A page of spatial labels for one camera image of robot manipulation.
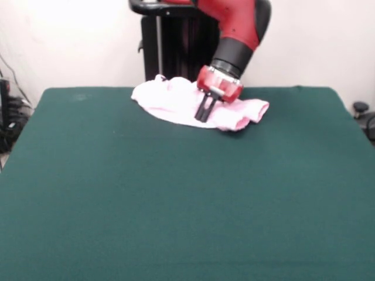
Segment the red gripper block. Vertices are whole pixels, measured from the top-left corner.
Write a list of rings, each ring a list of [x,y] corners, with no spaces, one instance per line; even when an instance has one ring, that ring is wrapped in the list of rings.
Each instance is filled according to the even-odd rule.
[[[226,103],[234,102],[244,89],[240,80],[211,66],[203,66],[201,68],[196,85],[205,92],[218,95],[219,99]],[[195,114],[196,120],[202,120],[202,122],[208,120],[217,102],[217,99],[212,98],[210,101],[208,99],[209,96],[204,94]]]

